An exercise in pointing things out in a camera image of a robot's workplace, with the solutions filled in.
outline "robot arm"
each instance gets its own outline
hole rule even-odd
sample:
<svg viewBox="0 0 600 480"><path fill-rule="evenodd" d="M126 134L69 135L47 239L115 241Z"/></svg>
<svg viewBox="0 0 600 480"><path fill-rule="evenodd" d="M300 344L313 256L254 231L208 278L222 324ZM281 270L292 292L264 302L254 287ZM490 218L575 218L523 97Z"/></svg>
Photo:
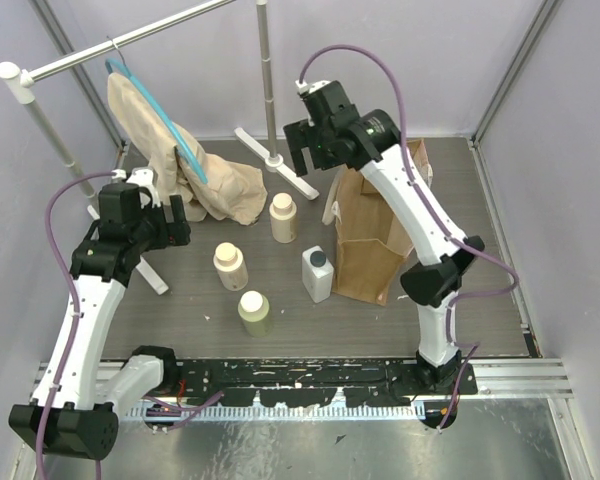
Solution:
<svg viewBox="0 0 600 480"><path fill-rule="evenodd" d="M153 170L140 168L126 182L106 185L98 195L101 218L92 223L73 252L70 272L80 298L81 316L60 388L51 405L44 453L102 460L113 447L118 416L148 392L169 392L178 381L173 350L139 347L120 372L96 388L98 364L111 320L140 255L189 243L191 230L182 199L171 197L174 221L167 222L153 181ZM11 428L32 448L73 317L73 301L69 297L42 380L29 405L14 405L9 416Z"/></svg>
<svg viewBox="0 0 600 480"><path fill-rule="evenodd" d="M374 110L361 117L337 81L297 83L297 87L309 118L284 127L296 173L307 173L302 149L308 148L315 168L347 165L360 171L395 212L419 260L402 275L401 284L418 304L420 377L427 385L443 383L460 366L455 312L449 304L457 296L462 275L474 257L445 238L414 184L419 185L454 238L478 250L484 249L484 243L477 236L467 238L453 223L420 177L407 150L408 165L415 177L410 180L402 160L400 132L387 113Z"/></svg>

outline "white cable clip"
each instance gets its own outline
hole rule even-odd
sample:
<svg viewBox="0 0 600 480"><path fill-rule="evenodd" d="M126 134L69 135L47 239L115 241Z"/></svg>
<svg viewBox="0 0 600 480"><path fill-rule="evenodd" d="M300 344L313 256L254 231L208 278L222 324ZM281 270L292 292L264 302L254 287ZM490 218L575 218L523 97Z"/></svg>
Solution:
<svg viewBox="0 0 600 480"><path fill-rule="evenodd" d="M307 90L309 90L309 85L307 85L307 82L301 82L300 80L296 80L296 90L298 91L298 95L302 95Z"/></svg>
<svg viewBox="0 0 600 480"><path fill-rule="evenodd" d="M112 180L125 181L127 179L127 172L125 172L121 168L116 168L115 170L112 170L112 172L113 172L113 177L111 177Z"/></svg>

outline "black cap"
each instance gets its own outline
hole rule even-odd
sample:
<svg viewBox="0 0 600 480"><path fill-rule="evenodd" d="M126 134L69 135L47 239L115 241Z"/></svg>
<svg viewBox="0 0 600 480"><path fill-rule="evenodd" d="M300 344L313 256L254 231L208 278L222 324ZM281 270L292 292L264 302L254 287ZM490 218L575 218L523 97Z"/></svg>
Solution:
<svg viewBox="0 0 600 480"><path fill-rule="evenodd" d="M314 267L322 267L325 263L327 263L327 256L323 251L316 250L311 254L311 257L309 257L309 261Z"/></svg>

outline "brown paper bag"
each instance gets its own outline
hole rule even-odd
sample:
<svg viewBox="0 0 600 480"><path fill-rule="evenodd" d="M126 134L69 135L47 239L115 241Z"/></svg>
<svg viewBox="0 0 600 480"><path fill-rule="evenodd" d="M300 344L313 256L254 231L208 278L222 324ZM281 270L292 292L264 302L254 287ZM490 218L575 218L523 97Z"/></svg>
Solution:
<svg viewBox="0 0 600 480"><path fill-rule="evenodd" d="M430 184L433 172L424 141L407 145L420 174ZM333 291L386 305L391 282L413 243L382 195L359 172L347 170L339 176L335 202L338 246Z"/></svg>

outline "black metal base plate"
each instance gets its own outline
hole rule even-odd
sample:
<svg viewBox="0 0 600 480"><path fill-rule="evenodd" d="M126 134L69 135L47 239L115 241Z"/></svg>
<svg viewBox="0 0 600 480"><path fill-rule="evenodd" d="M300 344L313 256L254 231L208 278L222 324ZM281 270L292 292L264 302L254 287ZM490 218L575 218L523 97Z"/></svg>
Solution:
<svg viewBox="0 0 600 480"><path fill-rule="evenodd" d="M347 407L351 408L409 405L410 397L415 395L450 395L457 375L443 384L425 387L418 381L415 360L404 358L213 359L178 363L186 381L184 403L200 405L222 391L222 405L232 407L251 406L256 392L260 403L267 407L279 402L289 408L325 406L338 388L342 388ZM468 365L460 393L477 392L473 368ZM177 394L177 389L170 392L172 396Z"/></svg>

